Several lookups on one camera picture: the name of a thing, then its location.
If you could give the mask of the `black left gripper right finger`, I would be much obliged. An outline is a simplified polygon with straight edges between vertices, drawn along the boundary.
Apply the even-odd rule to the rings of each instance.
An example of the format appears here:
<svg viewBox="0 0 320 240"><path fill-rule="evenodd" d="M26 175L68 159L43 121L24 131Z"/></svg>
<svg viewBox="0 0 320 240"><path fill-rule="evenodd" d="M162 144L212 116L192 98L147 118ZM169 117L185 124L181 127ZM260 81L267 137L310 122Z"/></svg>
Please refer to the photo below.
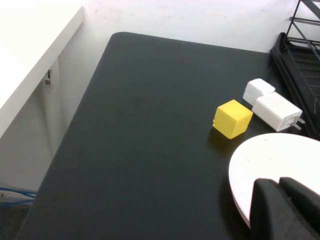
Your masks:
<svg viewBox="0 0 320 240"><path fill-rule="evenodd" d="M291 177L281 177L279 185L292 203L292 210L304 228L320 237L320 195Z"/></svg>

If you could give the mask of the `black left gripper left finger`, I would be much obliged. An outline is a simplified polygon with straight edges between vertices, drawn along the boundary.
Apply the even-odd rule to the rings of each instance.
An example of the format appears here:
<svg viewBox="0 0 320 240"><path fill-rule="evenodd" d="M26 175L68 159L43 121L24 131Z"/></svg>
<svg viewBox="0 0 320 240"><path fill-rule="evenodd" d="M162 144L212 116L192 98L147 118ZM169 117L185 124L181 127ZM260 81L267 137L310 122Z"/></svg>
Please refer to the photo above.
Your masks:
<svg viewBox="0 0 320 240"><path fill-rule="evenodd" d="M315 240L292 209L279 182L259 178L253 185L250 229L254 240Z"/></svg>

